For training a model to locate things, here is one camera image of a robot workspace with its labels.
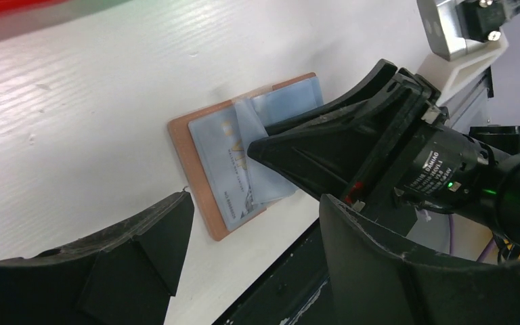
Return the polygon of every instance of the screw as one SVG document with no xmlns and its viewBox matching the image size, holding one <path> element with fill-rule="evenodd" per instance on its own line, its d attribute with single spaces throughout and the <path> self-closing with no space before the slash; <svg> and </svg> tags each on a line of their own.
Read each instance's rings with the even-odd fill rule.
<svg viewBox="0 0 520 325">
<path fill-rule="evenodd" d="M 493 5 L 493 0 L 479 0 L 479 6 L 482 8 L 487 8 Z"/>
<path fill-rule="evenodd" d="M 489 33 L 487 37 L 487 39 L 490 41 L 498 41 L 501 37 L 501 32 L 499 30 L 494 30 L 493 32 Z"/>
</svg>

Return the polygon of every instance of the white table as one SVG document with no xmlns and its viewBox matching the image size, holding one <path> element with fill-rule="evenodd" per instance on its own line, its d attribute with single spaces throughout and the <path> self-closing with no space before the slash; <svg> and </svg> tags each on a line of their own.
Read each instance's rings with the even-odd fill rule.
<svg viewBox="0 0 520 325">
<path fill-rule="evenodd" d="M 0 18 L 0 259 L 187 185 L 176 116 L 311 71 L 329 101 L 378 59 L 415 71 L 429 53 L 414 0 L 88 1 Z M 317 215 L 297 193 L 214 242 L 197 212 L 165 324 L 213 322 Z"/>
</svg>

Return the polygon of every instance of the tabletop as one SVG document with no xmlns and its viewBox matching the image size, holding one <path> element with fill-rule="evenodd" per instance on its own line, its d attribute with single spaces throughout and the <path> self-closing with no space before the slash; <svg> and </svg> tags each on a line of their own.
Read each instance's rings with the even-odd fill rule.
<svg viewBox="0 0 520 325">
<path fill-rule="evenodd" d="M 175 117 L 315 72 L 325 101 L 430 53 L 414 0 L 72 0 L 0 17 L 0 259 L 126 219 L 188 183 Z M 210 324 L 317 218 L 304 193 L 221 242 L 194 225 L 165 324 Z"/>
</svg>

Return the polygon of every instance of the bolt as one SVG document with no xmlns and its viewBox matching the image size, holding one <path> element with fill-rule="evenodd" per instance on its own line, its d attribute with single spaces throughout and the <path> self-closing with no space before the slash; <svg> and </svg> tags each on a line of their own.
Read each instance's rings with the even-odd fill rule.
<svg viewBox="0 0 520 325">
<path fill-rule="evenodd" d="M 501 32 L 499 30 L 494 30 L 493 32 L 489 33 L 487 37 L 487 39 L 490 41 L 498 41 L 501 37 Z"/>
<path fill-rule="evenodd" d="M 482 8 L 487 8 L 493 5 L 493 0 L 479 0 L 479 6 Z"/>
</svg>

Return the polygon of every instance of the purple cable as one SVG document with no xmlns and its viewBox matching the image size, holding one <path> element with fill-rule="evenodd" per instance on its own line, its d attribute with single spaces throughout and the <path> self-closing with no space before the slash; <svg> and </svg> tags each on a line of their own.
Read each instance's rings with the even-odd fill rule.
<svg viewBox="0 0 520 325">
<path fill-rule="evenodd" d="M 477 258 L 477 261 L 478 262 L 483 262 L 483 260 L 485 260 L 485 258 L 490 254 L 490 252 L 493 250 L 493 248 L 495 247 L 495 240 L 492 239 L 490 240 L 490 242 L 487 244 L 487 246 L 483 249 L 483 252 L 481 252 L 481 254 L 479 255 L 479 257 Z"/>
<path fill-rule="evenodd" d="M 454 256 L 454 215 L 448 215 L 450 221 L 450 255 Z"/>
</svg>

